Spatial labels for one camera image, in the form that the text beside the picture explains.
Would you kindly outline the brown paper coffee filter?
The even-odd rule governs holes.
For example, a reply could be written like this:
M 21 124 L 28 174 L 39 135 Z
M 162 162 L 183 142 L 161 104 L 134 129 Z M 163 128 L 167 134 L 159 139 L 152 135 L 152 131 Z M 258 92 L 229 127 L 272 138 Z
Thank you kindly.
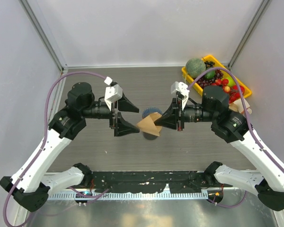
M 140 131 L 145 132 L 147 134 L 153 136 L 160 136 L 160 131 L 162 129 L 161 126 L 156 126 L 155 121 L 161 117 L 161 114 L 158 112 L 151 113 L 141 121 L 139 121 L 136 126 L 140 129 Z

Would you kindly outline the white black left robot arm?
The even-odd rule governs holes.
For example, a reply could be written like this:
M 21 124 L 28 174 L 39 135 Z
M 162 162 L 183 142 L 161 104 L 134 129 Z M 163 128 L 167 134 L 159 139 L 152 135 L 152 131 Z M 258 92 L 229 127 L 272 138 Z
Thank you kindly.
M 68 92 L 65 103 L 66 106 L 48 124 L 44 138 L 25 164 L 12 176 L 0 180 L 0 186 L 29 212 L 37 211 L 50 196 L 64 189 L 91 185 L 92 172 L 82 163 L 51 177 L 45 176 L 58 155 L 86 127 L 86 119 L 108 119 L 116 137 L 140 131 L 121 115 L 121 112 L 138 113 L 139 108 L 127 99 L 116 82 L 106 87 L 104 97 L 97 101 L 89 83 L 76 83 Z

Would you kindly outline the blue ribbed glass dripper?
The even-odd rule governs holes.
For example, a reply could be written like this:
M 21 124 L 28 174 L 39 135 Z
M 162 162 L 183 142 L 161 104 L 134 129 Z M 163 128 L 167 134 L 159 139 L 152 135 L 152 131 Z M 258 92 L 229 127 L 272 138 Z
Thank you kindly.
M 142 112 L 142 118 L 144 119 L 144 118 L 146 118 L 147 116 L 149 116 L 150 114 L 153 114 L 153 113 L 159 113 L 159 114 L 162 115 L 162 111 L 159 108 L 149 107 Z

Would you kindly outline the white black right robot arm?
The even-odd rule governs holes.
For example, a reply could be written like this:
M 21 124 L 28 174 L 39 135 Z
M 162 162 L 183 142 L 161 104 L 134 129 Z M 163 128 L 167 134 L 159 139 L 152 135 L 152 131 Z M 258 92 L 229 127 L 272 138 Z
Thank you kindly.
M 154 123 L 181 131 L 186 122 L 211 122 L 216 136 L 241 152 L 259 174 L 232 169 L 212 162 L 204 171 L 209 186 L 228 184 L 256 195 L 268 208 L 284 210 L 284 163 L 264 146 L 247 118 L 229 108 L 229 95 L 219 86 L 207 86 L 200 104 L 183 106 L 184 96 L 176 92 L 171 105 Z

